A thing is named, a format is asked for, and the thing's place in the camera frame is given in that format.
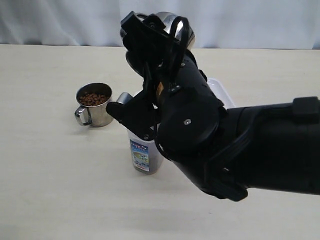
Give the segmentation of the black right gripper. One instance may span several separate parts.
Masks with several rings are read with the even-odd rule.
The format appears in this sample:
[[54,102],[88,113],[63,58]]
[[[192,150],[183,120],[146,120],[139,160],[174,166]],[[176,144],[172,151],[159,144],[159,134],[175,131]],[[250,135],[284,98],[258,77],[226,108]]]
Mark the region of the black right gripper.
[[176,16],[169,28],[156,14],[131,11],[120,21],[122,42],[140,64],[161,66],[174,82],[187,50],[187,19]]

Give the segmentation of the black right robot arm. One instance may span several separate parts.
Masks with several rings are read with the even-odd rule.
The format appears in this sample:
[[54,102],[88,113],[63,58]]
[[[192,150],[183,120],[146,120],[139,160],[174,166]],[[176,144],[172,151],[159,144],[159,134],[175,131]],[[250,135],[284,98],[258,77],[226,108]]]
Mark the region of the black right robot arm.
[[189,50],[189,21],[121,21],[126,60],[143,77],[121,123],[153,140],[201,191],[235,202],[250,188],[320,193],[320,101],[226,108]]

